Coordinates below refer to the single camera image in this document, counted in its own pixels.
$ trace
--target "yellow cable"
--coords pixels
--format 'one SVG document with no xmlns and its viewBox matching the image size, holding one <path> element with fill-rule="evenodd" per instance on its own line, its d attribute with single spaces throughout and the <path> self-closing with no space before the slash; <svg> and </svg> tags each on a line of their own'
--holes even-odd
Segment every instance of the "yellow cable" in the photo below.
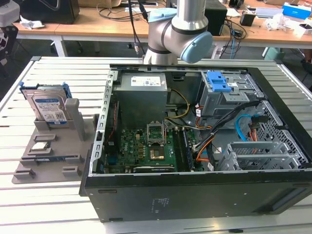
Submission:
<svg viewBox="0 0 312 234">
<path fill-rule="evenodd" d="M 176 90 L 176 89 L 171 89 L 171 90 L 177 92 L 185 100 L 186 105 L 187 105 L 187 109 L 186 109 L 186 111 L 183 114 L 181 114 L 179 116 L 172 116 L 172 117 L 165 117 L 165 118 L 182 118 L 182 117 L 184 117 L 184 116 L 186 116 L 188 114 L 188 112 L 190 110 L 190 104 L 187 101 L 187 99 L 178 90 Z"/>
</svg>

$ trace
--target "sticker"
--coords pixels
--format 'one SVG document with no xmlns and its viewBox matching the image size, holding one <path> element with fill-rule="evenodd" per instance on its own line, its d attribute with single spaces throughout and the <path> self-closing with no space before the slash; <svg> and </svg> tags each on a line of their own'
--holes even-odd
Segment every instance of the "sticker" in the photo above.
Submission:
<svg viewBox="0 0 312 234">
<path fill-rule="evenodd" d="M 50 161 L 50 159 L 48 159 L 48 158 L 41 158 L 41 159 L 36 159 L 35 161 L 37 161 L 37 162 L 48 162 L 48 161 Z"/>
<path fill-rule="evenodd" d="M 57 98 L 36 99 L 37 108 L 44 120 L 50 124 L 65 124 L 67 119 L 64 112 L 59 108 L 60 103 Z"/>
<path fill-rule="evenodd" d="M 153 199 L 152 200 L 152 207 L 151 213 L 158 214 L 168 207 L 169 205 L 169 198 L 162 198 L 162 199 Z"/>
<path fill-rule="evenodd" d="M 228 83 L 228 85 L 230 86 L 230 87 L 238 87 L 238 85 L 234 82 L 234 83 Z"/>
<path fill-rule="evenodd" d="M 220 154 L 222 152 L 222 148 L 218 147 L 215 151 L 214 154 Z"/>
<path fill-rule="evenodd" d="M 197 116 L 197 117 L 201 117 L 201 111 L 200 111 L 200 109 L 196 109 L 196 116 Z"/>
<path fill-rule="evenodd" d="M 215 168 L 213 167 L 213 165 L 210 162 L 208 162 L 208 170 L 210 172 L 213 172 L 215 170 Z"/>
<path fill-rule="evenodd" d="M 132 77 L 131 86 L 161 86 L 160 77 Z"/>
</svg>

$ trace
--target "white label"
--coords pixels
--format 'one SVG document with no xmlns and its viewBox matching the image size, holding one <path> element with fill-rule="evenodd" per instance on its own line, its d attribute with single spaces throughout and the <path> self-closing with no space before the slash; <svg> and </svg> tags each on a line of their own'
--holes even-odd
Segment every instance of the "white label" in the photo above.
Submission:
<svg viewBox="0 0 312 234">
<path fill-rule="evenodd" d="M 238 87 L 238 85 L 237 85 L 236 83 L 228 83 L 228 85 L 229 85 L 230 87 Z"/>
<path fill-rule="evenodd" d="M 213 167 L 213 165 L 210 162 L 208 162 L 208 170 L 211 172 L 213 172 L 215 170 L 215 168 Z"/>
<path fill-rule="evenodd" d="M 59 108 L 57 98 L 36 99 L 36 105 L 44 120 L 51 124 L 65 124 L 67 119 L 64 112 Z"/>
<path fill-rule="evenodd" d="M 215 154 L 220 154 L 220 153 L 222 153 L 222 148 L 221 148 L 221 147 L 218 147 L 218 148 L 215 150 L 214 153 L 215 153 Z"/>
<path fill-rule="evenodd" d="M 50 159 L 48 158 L 41 158 L 41 159 L 36 159 L 37 162 L 48 162 Z"/>
<path fill-rule="evenodd" d="M 132 77 L 131 86 L 161 86 L 160 77 Z"/>
<path fill-rule="evenodd" d="M 196 116 L 197 116 L 197 117 L 201 117 L 201 111 L 200 111 L 200 109 L 196 109 Z"/>
</svg>

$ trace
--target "green circuit board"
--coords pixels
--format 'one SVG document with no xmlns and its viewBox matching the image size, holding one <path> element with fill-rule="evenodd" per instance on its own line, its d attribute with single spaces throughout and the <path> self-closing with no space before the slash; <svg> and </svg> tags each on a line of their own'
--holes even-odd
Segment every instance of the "green circuit board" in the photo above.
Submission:
<svg viewBox="0 0 312 234">
<path fill-rule="evenodd" d="M 150 138 L 161 138 L 161 133 L 150 132 Z M 196 143 L 193 131 L 187 131 L 190 146 Z M 138 166 L 163 166 L 174 167 L 177 172 L 173 131 L 166 130 L 164 145 L 149 145 L 147 131 L 123 129 L 120 139 L 120 151 L 117 161 L 109 167 L 109 173 L 125 173 L 125 168 Z"/>
</svg>

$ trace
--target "hard drive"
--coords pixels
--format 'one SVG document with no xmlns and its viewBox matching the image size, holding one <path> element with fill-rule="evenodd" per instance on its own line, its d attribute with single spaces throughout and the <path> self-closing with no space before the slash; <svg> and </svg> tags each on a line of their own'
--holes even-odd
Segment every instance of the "hard drive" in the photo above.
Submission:
<svg viewBox="0 0 312 234">
<path fill-rule="evenodd" d="M 66 83 L 27 87 L 20 84 L 20 91 L 28 100 L 38 121 L 51 125 L 66 124 L 72 117 L 65 110 L 65 102 L 72 95 Z"/>
</svg>

